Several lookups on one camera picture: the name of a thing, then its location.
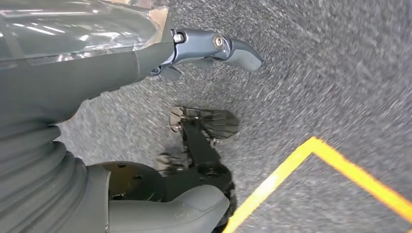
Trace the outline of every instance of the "plastic wrap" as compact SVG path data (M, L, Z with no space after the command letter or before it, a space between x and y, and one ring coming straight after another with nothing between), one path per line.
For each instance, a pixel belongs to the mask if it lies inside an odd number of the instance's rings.
M168 8L150 1L6 0L0 3L0 68L135 51L159 43Z

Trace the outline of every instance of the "metal bolt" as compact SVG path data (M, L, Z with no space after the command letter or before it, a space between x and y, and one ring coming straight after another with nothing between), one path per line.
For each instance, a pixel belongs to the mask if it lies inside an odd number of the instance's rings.
M174 128L176 131L181 131L181 130L182 130L182 126L181 126L181 125L173 125L173 128Z
M219 139L214 138L214 139L212 140L212 143L213 143L213 145L215 146L215 145L217 145L218 143L220 143L220 141L219 141Z
M216 34L213 37L213 45L215 46L215 48L217 48L218 50L221 50L223 48L223 36Z
M183 42L185 40L185 37L182 35L182 34L175 34L174 36L173 36L173 41L175 42L175 43L181 43L181 42Z

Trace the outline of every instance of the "yellow tape line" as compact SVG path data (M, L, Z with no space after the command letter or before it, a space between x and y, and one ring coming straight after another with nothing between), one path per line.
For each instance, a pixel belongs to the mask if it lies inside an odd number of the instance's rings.
M229 219L223 233L233 233L262 202L311 154L341 172L348 179L368 191L377 200L412 224L412 203L391 190L361 167L351 163L343 155L322 140L312 137L299 146L263 183L250 195Z
M318 143L314 149L319 158L412 224L412 202L375 179L361 167L351 163L342 154L328 146L322 140L318 139L317 141Z
M239 206L222 233L233 233L249 215L310 155L310 144L299 146L263 183Z

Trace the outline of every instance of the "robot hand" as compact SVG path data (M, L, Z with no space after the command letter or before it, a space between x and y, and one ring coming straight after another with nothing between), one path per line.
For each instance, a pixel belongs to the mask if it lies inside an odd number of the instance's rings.
M258 70L263 59L248 44L216 32L196 29L171 30L174 52L164 63L156 67L150 76L163 75L176 80L181 73L176 64L193 63L207 69L214 61L237 65L247 71Z

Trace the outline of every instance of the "metal plate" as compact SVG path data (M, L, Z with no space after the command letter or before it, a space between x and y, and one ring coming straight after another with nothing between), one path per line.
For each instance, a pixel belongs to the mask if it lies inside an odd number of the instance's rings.
M111 172L109 200L162 201L165 184L153 168L133 162L107 162L101 164Z

